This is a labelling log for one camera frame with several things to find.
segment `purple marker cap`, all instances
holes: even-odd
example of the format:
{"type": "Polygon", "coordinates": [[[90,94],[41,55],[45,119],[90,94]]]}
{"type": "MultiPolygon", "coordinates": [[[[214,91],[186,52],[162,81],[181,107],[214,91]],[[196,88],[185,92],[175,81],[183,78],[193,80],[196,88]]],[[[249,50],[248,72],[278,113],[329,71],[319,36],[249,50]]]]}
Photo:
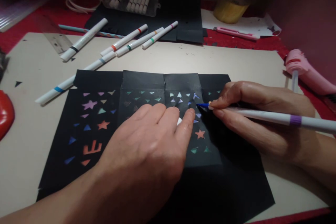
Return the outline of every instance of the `purple marker cap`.
{"type": "Polygon", "coordinates": [[[300,127],[302,122],[302,117],[299,115],[290,115],[289,125],[295,125],[300,127]]]}

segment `desk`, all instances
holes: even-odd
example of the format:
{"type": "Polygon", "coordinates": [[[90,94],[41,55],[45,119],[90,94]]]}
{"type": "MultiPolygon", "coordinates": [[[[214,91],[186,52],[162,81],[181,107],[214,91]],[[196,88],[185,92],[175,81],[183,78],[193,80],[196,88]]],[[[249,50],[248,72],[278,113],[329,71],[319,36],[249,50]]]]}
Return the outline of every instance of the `desk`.
{"type": "MultiPolygon", "coordinates": [[[[68,36],[72,42],[79,36],[68,36]]],[[[9,64],[0,84],[11,98],[15,121],[0,141],[0,216],[35,202],[37,188],[66,100],[66,93],[44,107],[34,100],[76,69],[100,57],[116,39],[93,38],[74,61],[63,63],[43,34],[28,33],[8,54],[9,64]],[[18,87],[16,81],[22,81],[18,87]]],[[[156,42],[146,51],[137,48],[115,58],[102,71],[229,74],[232,81],[249,80],[289,87],[283,61],[275,51],[156,42]]],[[[276,204],[250,221],[289,215],[335,205],[331,194],[296,167],[262,159],[276,204]]]]}

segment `hand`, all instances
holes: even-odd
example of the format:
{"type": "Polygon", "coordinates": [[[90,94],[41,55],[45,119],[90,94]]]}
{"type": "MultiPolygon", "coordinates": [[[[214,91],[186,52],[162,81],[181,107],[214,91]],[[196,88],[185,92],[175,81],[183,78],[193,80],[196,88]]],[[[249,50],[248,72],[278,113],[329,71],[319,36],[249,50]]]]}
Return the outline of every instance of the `hand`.
{"type": "Polygon", "coordinates": [[[243,101],[253,107],[279,113],[315,117],[315,109],[306,96],[289,89],[266,87],[253,82],[229,82],[218,100],[211,103],[213,113],[233,132],[254,145],[261,153],[297,165],[307,164],[319,150],[314,131],[250,120],[225,110],[243,101]]]}
{"type": "Polygon", "coordinates": [[[113,134],[96,165],[111,186],[113,223],[147,222],[170,197],[184,168],[195,112],[187,110],[176,126],[179,115],[176,107],[144,105],[113,134]]]}

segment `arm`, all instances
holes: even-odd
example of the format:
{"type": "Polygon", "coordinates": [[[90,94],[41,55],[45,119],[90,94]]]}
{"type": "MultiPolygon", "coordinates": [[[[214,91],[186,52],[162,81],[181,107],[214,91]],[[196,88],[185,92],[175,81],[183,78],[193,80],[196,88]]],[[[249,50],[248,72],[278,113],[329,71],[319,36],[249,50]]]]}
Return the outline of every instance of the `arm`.
{"type": "Polygon", "coordinates": [[[315,109],[306,96],[253,82],[229,82],[211,106],[215,108],[213,113],[229,129],[261,153],[302,167],[336,192],[335,139],[307,129],[250,120],[225,109],[240,101],[264,111],[315,117],[315,109]]]}
{"type": "Polygon", "coordinates": [[[113,134],[99,162],[64,189],[0,223],[145,223],[181,177],[195,112],[144,105],[113,134]]]}

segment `pink glue gun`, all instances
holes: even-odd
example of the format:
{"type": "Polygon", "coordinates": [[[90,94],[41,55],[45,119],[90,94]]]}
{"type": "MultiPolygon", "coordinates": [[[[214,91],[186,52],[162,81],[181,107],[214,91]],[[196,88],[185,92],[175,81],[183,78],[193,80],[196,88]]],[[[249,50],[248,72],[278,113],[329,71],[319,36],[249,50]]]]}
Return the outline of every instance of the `pink glue gun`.
{"type": "Polygon", "coordinates": [[[336,113],[336,86],[309,64],[303,52],[299,49],[289,52],[286,58],[286,70],[293,78],[299,75],[300,79],[318,95],[325,96],[324,102],[336,113]]]}

